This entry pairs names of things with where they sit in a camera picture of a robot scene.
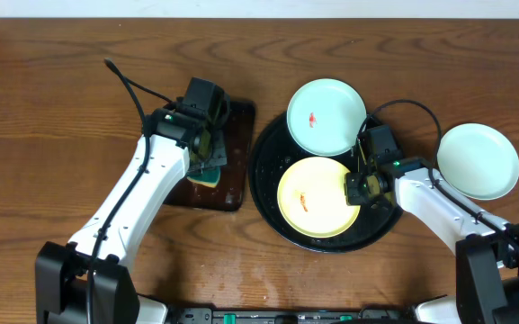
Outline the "green yellow sponge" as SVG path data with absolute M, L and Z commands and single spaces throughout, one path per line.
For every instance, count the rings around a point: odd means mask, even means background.
M 187 179 L 197 185 L 215 188 L 220 180 L 221 171 L 219 166 L 203 169 L 198 174 L 191 174 Z

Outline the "yellow plate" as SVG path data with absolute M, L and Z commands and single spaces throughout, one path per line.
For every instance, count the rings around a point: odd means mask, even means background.
M 346 202 L 348 173 L 346 166 L 328 157 L 307 157 L 290 166 L 277 189 L 278 206 L 287 224 L 316 239 L 350 228 L 361 207 Z

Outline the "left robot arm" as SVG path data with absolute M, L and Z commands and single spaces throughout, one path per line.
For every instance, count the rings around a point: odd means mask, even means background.
M 192 120 L 156 110 L 133 158 L 92 218 L 66 245 L 46 242 L 35 260 L 39 323 L 163 323 L 168 308 L 137 293 L 139 246 L 165 198 L 185 178 L 197 135 L 214 137 L 228 116 Z

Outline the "light blue front plate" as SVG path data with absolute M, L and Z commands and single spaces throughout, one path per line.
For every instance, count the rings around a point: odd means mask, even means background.
M 477 200 L 495 200 L 511 192 L 519 179 L 519 157 L 510 140 L 480 123 L 447 131 L 437 153 L 445 180 Z

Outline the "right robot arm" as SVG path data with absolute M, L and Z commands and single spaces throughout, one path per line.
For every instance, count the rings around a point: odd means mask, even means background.
M 414 307 L 421 323 L 519 323 L 519 223 L 478 207 L 420 158 L 345 177 L 348 204 L 390 203 L 455 255 L 456 293 Z

